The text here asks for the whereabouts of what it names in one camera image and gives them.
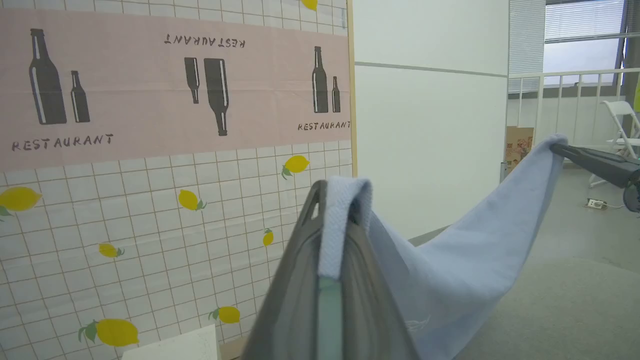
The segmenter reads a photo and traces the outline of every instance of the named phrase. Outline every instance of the grid pattern fabric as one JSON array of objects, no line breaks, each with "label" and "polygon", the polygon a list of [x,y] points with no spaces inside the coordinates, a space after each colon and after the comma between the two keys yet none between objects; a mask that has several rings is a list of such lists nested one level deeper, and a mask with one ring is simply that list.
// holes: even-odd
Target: grid pattern fabric
[{"label": "grid pattern fabric", "polygon": [[[284,179],[294,155],[310,164]],[[124,350],[210,325],[234,306],[246,336],[310,185],[351,176],[350,141],[108,161],[0,173],[0,193],[24,186],[36,206],[0,225],[0,345],[9,360],[118,359]],[[207,203],[180,206],[189,190]],[[262,243],[265,229],[273,243]],[[99,243],[124,250],[106,258]],[[140,343],[78,341],[93,320],[121,318]]]},{"label": "grid pattern fabric", "polygon": [[181,17],[347,36],[346,0],[2,0],[4,8]]}]

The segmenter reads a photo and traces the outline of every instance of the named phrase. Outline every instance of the white folding chair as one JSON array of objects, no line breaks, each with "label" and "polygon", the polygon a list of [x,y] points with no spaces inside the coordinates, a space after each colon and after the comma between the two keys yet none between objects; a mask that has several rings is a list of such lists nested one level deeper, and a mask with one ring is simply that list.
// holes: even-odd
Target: white folding chair
[{"label": "white folding chair", "polygon": [[[608,143],[611,143],[611,152],[613,152],[613,150],[615,149],[618,149],[616,154],[638,159],[638,155],[634,151],[634,146],[640,146],[640,122],[638,122],[636,112],[626,101],[602,101],[601,103],[605,104],[607,110],[609,110],[609,113],[611,114],[613,122],[616,124],[616,134],[614,135],[615,137],[611,140],[607,140]],[[622,124],[618,119],[618,115],[631,115],[631,118],[633,120],[633,123],[631,125],[631,137],[628,137],[624,129],[622,128]],[[593,182],[595,177],[596,175],[591,175],[591,177],[589,178],[590,188],[602,183],[606,183],[606,180]]]}]

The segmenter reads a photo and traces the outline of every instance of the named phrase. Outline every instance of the pink banner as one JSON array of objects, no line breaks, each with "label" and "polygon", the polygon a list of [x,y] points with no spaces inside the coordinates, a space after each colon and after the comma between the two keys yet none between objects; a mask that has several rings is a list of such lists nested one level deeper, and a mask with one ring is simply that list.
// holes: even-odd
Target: pink banner
[{"label": "pink banner", "polygon": [[0,12],[0,171],[346,140],[346,37]]}]

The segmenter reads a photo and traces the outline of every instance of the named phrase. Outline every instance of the gray floor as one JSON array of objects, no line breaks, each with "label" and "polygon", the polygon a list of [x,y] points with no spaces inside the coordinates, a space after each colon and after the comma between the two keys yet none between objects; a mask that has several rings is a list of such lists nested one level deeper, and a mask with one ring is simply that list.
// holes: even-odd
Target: gray floor
[{"label": "gray floor", "polygon": [[640,218],[610,184],[564,170],[513,289],[457,360],[640,359]]}]

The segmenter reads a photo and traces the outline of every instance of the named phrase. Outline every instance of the power outlet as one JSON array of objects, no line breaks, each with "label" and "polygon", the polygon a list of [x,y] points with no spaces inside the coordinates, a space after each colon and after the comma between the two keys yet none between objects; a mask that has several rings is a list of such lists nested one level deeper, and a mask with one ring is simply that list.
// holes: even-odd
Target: power outlet
[{"label": "power outlet", "polygon": [[587,199],[587,203],[584,205],[586,208],[603,210],[607,203],[602,200]]}]

